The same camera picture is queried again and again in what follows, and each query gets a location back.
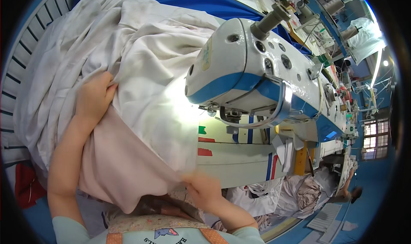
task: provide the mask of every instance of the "sewing machine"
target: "sewing machine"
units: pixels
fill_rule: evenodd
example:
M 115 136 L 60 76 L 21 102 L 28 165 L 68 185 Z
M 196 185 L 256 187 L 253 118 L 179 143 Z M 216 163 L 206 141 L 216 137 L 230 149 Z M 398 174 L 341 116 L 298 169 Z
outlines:
M 280 125 L 282 134 L 326 142 L 345 130 L 341 97 L 314 64 L 271 31 L 289 15 L 280 4 L 261 21 L 230 19 L 190 67 L 185 94 L 210 116 L 217 110 L 228 134 Z M 239 123 L 243 115 L 260 116 Z

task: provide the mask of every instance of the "worker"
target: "worker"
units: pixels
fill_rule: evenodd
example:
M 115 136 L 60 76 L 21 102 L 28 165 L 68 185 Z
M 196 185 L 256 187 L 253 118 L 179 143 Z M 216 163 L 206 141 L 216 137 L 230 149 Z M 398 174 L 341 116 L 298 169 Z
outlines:
M 200 173 L 184 175 L 182 180 L 196 207 L 219 217 L 227 232 L 210 229 L 191 217 L 123 214 L 127 220 L 109 221 L 108 230 L 90 239 L 76 201 L 76 189 L 83 146 L 116 92 L 117 84 L 109 86 L 112 79 L 105 72 L 80 88 L 75 115 L 54 151 L 47 199 L 57 243 L 264 243 L 254 218 L 222 197 L 219 180 Z
M 351 62 L 345 59 L 339 59 L 334 61 L 334 65 L 338 73 L 344 72 L 348 70 L 348 67 L 351 66 Z
M 351 204 L 353 204 L 357 198 L 359 198 L 362 194 L 362 187 L 356 186 L 352 192 L 348 191 L 348 186 L 350 185 L 350 181 L 354 175 L 354 168 L 350 171 L 350 176 L 345 181 L 343 188 L 337 193 L 335 197 L 332 197 L 328 200 L 330 203 L 345 203 L 351 200 Z

